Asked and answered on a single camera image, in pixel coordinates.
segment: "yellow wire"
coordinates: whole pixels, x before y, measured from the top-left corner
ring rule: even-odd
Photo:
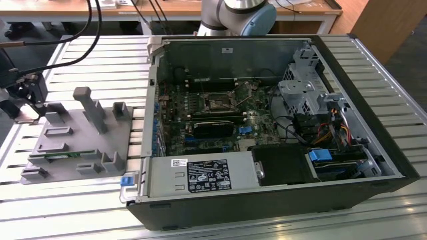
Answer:
[[[331,136],[331,132],[328,132],[327,135],[324,135],[324,136],[313,143],[313,145],[316,145],[317,143],[320,143],[321,141],[324,141],[329,136]]]

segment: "aluminum profile table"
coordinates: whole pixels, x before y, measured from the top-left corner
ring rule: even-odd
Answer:
[[[421,179],[352,209],[226,223],[173,231],[148,231],[118,201],[120,177],[20,185],[20,173],[42,129],[14,125],[0,149],[0,239],[424,239],[427,237],[427,116],[359,40],[321,36]],[[77,59],[93,37],[57,47],[49,65]],[[133,106],[128,171],[138,168],[148,85],[146,36],[105,36],[77,65],[44,73],[46,102],[80,109],[76,86],[108,108]]]

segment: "motherboard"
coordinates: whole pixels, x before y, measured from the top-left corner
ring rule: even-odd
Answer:
[[[252,146],[278,144],[270,94],[272,87],[254,79],[160,85],[166,156],[245,152]]]

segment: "blue tab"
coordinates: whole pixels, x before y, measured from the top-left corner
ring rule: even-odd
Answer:
[[[238,134],[248,134],[250,132],[252,132],[252,127],[250,126],[238,128]]]
[[[308,153],[311,161],[331,161],[332,156],[328,149],[315,149]]]
[[[132,176],[121,177],[121,180],[120,180],[121,187],[130,187],[133,185],[134,185],[134,177],[132,177]]]

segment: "warning label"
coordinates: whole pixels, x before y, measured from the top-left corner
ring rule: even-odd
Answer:
[[[192,194],[232,189],[226,160],[188,162],[186,170]]]

